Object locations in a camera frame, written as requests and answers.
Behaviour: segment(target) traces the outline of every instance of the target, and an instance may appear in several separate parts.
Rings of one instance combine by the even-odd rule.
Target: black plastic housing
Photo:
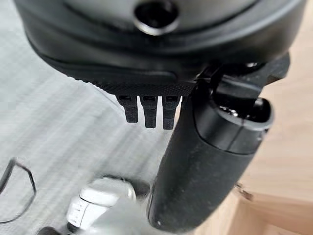
[[[252,119],[228,114],[203,96],[183,103],[153,186],[148,214],[154,227],[188,232],[224,200],[273,122],[270,103],[256,103]]]
[[[15,0],[35,51],[57,70],[111,94],[189,95],[212,60],[267,62],[285,54],[305,0],[260,0],[208,27],[152,37],[90,21],[63,0]]]

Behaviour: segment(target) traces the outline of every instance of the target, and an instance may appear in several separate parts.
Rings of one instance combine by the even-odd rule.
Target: black handle
[[[224,200],[273,121],[264,99],[250,113],[241,119],[199,96],[183,102],[154,183],[148,212],[152,226],[190,231]]]

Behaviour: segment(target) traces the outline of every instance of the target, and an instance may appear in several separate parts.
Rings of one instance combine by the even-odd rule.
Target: wooden surface
[[[288,77],[262,94],[275,122],[241,179],[249,192],[313,202],[313,0],[291,48]]]
[[[313,235],[313,203],[255,194],[249,205],[268,224],[302,235]]]

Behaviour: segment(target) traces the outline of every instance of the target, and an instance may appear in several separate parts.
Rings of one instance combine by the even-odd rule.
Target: gray carpet
[[[113,173],[152,182],[171,135],[158,127],[127,124],[114,96],[69,79],[46,65],[28,45],[12,0],[0,1],[0,174],[16,157],[38,187],[30,210],[0,225],[1,235],[34,235],[42,226],[64,230],[72,196],[84,184]],[[14,214],[30,184],[16,171],[0,214]]]

